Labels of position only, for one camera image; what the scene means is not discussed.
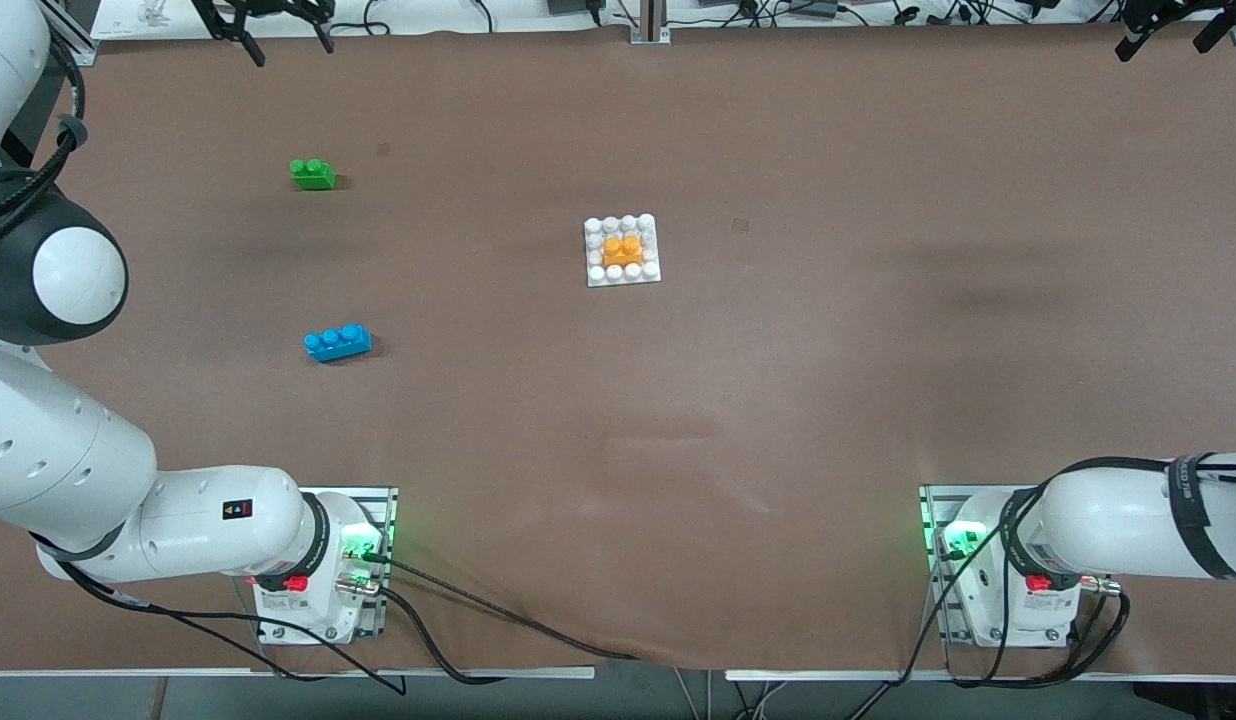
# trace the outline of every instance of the table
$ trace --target table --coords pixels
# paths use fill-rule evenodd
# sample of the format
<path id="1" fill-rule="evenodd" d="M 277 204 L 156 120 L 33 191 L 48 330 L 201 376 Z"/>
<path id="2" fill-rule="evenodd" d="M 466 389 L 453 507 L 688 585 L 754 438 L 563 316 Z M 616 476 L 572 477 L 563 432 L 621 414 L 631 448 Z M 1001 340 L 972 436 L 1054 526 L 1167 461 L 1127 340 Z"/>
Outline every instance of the table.
<path id="1" fill-rule="evenodd" d="M 590 642 L 896 671 L 921 483 L 1236 450 L 1236 51 L 1193 31 L 1130 64 L 1109 27 L 108 46 L 61 184 L 132 291 L 43 354 L 162 468 L 399 487 L 402 557 Z M 641 211 L 664 282 L 586 288 L 582 220 Z M 376 352 L 313 364 L 344 322 Z M 1127 587 L 1099 669 L 1236 676 L 1236 584 Z M 407 592 L 455 664 L 590 662 Z M 353 650 L 426 663 L 399 617 Z M 0 525 L 0 669 L 241 664 Z"/>

